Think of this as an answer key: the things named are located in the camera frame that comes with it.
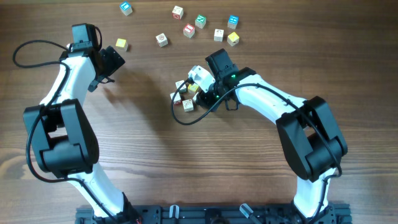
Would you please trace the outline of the yellow S block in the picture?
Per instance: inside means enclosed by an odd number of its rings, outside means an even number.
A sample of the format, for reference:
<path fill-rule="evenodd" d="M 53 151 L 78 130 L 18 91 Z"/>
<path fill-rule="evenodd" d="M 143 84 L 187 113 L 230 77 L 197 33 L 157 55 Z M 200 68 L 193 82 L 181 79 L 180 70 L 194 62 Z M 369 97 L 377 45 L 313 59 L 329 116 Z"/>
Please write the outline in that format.
<path fill-rule="evenodd" d="M 189 86 L 187 87 L 189 94 L 192 94 L 192 95 L 195 95 L 199 89 L 200 89 L 200 87 L 196 83 L 189 84 Z"/>

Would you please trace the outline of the green V block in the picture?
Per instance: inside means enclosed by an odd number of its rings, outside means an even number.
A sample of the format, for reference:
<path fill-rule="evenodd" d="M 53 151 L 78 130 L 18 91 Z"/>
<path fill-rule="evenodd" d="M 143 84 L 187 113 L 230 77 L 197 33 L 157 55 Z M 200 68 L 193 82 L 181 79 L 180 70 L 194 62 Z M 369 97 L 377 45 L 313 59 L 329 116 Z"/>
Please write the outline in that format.
<path fill-rule="evenodd" d="M 186 82 L 184 80 L 180 80 L 175 82 L 176 88 L 179 93 L 186 93 L 187 92 L 187 86 Z"/>

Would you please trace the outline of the red I block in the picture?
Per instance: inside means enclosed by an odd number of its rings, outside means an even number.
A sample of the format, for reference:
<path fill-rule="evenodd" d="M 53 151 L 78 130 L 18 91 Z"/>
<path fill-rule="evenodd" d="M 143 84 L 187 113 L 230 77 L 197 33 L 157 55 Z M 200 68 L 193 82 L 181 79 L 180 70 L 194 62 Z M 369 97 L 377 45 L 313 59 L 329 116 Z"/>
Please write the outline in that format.
<path fill-rule="evenodd" d="M 183 28 L 183 34 L 184 34 L 184 36 L 186 36 L 189 39 L 191 39 L 193 37 L 193 35 L 195 34 L 195 27 L 193 25 L 191 25 L 191 24 L 187 24 Z"/>

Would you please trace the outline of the yellow W block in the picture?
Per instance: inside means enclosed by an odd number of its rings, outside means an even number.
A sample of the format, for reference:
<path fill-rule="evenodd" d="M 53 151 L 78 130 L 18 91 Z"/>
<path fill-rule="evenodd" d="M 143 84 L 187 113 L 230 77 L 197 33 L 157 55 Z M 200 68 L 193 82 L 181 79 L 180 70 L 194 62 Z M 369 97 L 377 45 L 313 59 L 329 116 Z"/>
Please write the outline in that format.
<path fill-rule="evenodd" d="M 182 101 L 184 112 L 189 112 L 194 110 L 192 99 Z"/>

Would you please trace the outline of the red A block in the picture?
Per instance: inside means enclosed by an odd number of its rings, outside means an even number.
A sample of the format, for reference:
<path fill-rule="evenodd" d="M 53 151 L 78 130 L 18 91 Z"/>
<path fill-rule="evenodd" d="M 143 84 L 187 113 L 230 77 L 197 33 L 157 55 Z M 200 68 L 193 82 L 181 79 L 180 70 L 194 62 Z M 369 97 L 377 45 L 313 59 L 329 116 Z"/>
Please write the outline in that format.
<path fill-rule="evenodd" d="M 182 103 L 182 99 L 179 92 L 171 93 L 170 98 L 173 102 L 173 105 L 180 105 Z"/>

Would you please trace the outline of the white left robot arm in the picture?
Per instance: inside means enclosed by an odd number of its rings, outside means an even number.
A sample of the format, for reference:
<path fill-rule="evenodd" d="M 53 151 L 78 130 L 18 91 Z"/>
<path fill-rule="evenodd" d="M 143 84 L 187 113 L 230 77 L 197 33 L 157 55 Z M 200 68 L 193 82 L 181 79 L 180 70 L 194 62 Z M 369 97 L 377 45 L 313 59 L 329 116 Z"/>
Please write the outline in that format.
<path fill-rule="evenodd" d="M 48 95 L 24 110 L 28 133 L 25 156 L 30 172 L 42 182 L 72 184 L 91 205 L 77 223 L 139 223 L 140 215 L 117 189 L 99 164 L 99 144 L 83 103 L 124 59 L 111 47 L 102 47 L 102 35 L 93 24 L 72 26 L 73 42 L 55 61 L 60 71 Z"/>

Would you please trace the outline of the red shell block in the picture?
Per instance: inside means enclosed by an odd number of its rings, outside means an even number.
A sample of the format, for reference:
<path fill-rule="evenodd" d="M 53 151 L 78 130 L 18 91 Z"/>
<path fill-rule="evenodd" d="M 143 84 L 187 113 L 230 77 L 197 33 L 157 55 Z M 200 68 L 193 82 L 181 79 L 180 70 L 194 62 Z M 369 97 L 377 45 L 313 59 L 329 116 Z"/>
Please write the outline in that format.
<path fill-rule="evenodd" d="M 168 44 L 168 39 L 164 33 L 157 35 L 155 38 L 160 47 L 164 47 Z"/>

